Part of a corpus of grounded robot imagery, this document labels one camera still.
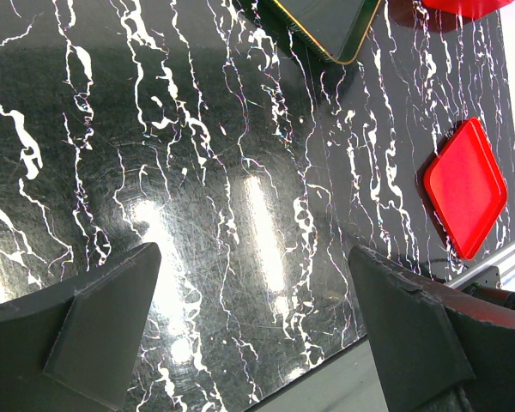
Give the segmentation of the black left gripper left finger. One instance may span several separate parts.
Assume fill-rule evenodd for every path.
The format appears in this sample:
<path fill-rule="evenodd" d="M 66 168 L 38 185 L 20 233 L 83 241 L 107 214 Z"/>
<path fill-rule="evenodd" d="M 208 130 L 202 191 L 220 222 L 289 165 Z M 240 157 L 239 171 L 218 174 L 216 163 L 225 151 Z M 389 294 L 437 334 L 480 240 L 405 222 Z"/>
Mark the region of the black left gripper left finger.
<path fill-rule="evenodd" d="M 0 411 L 120 411 L 160 265 L 143 243 L 0 304 Z"/>

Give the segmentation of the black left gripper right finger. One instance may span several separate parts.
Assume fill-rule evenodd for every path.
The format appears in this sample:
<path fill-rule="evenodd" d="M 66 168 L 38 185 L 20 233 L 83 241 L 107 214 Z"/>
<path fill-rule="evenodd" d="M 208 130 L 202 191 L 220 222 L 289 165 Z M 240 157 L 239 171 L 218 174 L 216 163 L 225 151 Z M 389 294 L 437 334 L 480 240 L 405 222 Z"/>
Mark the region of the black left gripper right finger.
<path fill-rule="evenodd" d="M 348 256 L 390 411 L 515 411 L 515 293 L 449 288 L 354 246 Z"/>

